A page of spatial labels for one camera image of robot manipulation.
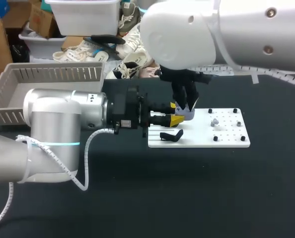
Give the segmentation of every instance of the sneaker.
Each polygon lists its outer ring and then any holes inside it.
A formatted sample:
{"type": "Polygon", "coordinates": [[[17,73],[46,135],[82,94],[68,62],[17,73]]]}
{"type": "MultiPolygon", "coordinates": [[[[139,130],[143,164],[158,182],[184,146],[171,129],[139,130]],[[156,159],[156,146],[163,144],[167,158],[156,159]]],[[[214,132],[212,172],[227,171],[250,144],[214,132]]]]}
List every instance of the sneaker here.
{"type": "Polygon", "coordinates": [[[160,69],[159,66],[142,68],[140,69],[139,77],[140,78],[159,78],[158,74],[156,73],[159,69],[160,69]]]}
{"type": "Polygon", "coordinates": [[[139,24],[135,25],[126,36],[122,37],[122,39],[126,41],[125,44],[117,45],[116,51],[119,52],[118,56],[121,59],[124,59],[138,48],[140,44],[140,32],[138,27],[139,24]]]}
{"type": "Polygon", "coordinates": [[[153,58],[149,55],[149,53],[146,51],[144,48],[143,42],[141,41],[141,38],[139,38],[139,44],[135,52],[144,52],[145,55],[147,56],[147,61],[145,65],[143,65],[143,68],[149,67],[153,63],[153,58]]]}
{"type": "Polygon", "coordinates": [[[128,55],[114,70],[108,73],[106,79],[133,78],[145,65],[147,56],[144,52],[128,55]]]}
{"type": "Polygon", "coordinates": [[[77,46],[71,46],[68,47],[69,50],[76,51],[76,52],[89,52],[93,53],[95,50],[97,50],[99,47],[88,42],[88,41],[82,41],[79,45],[77,46]]]}
{"type": "Polygon", "coordinates": [[[122,3],[121,10],[123,15],[119,21],[119,34],[125,36],[138,23],[140,11],[132,2],[122,3]]]}
{"type": "Polygon", "coordinates": [[[65,52],[55,52],[53,53],[53,59],[57,62],[90,62],[90,61],[107,61],[108,53],[105,51],[100,51],[93,58],[92,53],[83,51],[77,52],[71,49],[65,52]]]}

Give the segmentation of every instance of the white robotic arm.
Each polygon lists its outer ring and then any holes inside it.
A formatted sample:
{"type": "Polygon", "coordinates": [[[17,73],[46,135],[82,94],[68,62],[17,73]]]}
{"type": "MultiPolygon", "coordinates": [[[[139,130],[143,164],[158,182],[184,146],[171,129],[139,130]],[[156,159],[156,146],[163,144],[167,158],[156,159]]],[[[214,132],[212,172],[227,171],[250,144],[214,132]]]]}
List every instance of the white robotic arm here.
{"type": "Polygon", "coordinates": [[[295,71],[295,0],[160,2],[144,14],[140,33],[169,69],[227,63],[295,71]]]}

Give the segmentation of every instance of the white sneaker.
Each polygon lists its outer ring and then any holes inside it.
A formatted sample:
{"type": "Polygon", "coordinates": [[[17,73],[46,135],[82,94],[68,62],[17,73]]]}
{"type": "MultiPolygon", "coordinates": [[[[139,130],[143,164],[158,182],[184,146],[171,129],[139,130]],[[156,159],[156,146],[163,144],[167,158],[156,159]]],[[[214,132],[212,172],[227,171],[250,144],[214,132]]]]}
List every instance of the white sneaker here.
{"type": "Polygon", "coordinates": [[[93,53],[95,50],[98,50],[99,47],[88,42],[88,41],[83,40],[79,45],[71,46],[71,47],[68,47],[67,49],[72,50],[72,51],[76,51],[76,52],[86,51],[89,53],[93,53]]]}
{"type": "Polygon", "coordinates": [[[139,25],[140,24],[135,25],[127,35],[122,37],[122,39],[126,41],[125,44],[117,45],[116,51],[119,52],[118,56],[121,59],[124,59],[126,56],[133,53],[140,44],[140,32],[138,29],[139,25]]]}
{"type": "Polygon", "coordinates": [[[144,52],[134,52],[108,73],[106,79],[133,78],[146,62],[147,56],[144,52]]]}
{"type": "Polygon", "coordinates": [[[108,53],[100,51],[93,58],[92,53],[89,52],[76,52],[73,50],[66,50],[65,52],[53,53],[53,59],[57,62],[90,62],[90,61],[107,61],[108,53]]]}
{"type": "Polygon", "coordinates": [[[143,68],[149,67],[153,63],[154,60],[149,55],[149,53],[146,51],[146,49],[144,48],[141,38],[139,39],[139,45],[138,45],[137,49],[135,50],[135,52],[144,52],[145,53],[145,55],[147,57],[147,62],[145,63],[145,65],[143,65],[143,68]]]}

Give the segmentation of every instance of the white pegboard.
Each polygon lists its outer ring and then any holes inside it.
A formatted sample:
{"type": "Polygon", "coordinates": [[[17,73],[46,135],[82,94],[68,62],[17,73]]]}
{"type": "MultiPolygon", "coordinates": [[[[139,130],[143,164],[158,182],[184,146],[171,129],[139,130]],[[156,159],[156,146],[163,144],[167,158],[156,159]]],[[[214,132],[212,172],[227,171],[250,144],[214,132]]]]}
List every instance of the white pegboard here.
{"type": "MultiPolygon", "coordinates": [[[[249,136],[240,109],[233,113],[234,108],[195,109],[193,120],[184,121],[176,128],[151,125],[148,129],[148,146],[151,148],[247,148],[250,146],[249,136]],[[217,119],[218,125],[211,126],[211,121],[217,119]],[[175,135],[183,129],[184,134],[178,142],[161,140],[159,134],[166,132],[175,135]]],[[[151,116],[164,114],[151,112],[151,116]]]]}

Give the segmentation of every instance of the black mat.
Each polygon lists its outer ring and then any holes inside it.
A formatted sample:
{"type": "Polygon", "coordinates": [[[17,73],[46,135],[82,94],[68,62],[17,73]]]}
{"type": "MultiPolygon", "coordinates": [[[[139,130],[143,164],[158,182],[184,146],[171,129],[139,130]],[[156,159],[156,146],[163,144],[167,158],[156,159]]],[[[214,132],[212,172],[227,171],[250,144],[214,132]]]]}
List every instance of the black mat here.
{"type": "MultiPolygon", "coordinates": [[[[141,130],[100,135],[91,146],[89,190],[72,182],[16,185],[0,238],[295,237],[295,86],[259,80],[220,77],[198,85],[198,108],[241,108],[249,148],[150,149],[141,130]]],[[[130,83],[151,100],[171,99],[168,83],[130,83]]],[[[103,91],[112,97],[127,84],[107,80],[103,91]]],[[[0,134],[15,138],[25,130],[0,134]]],[[[89,134],[82,133],[82,147],[89,134]]],[[[7,191],[1,184],[0,212],[7,191]]]]}

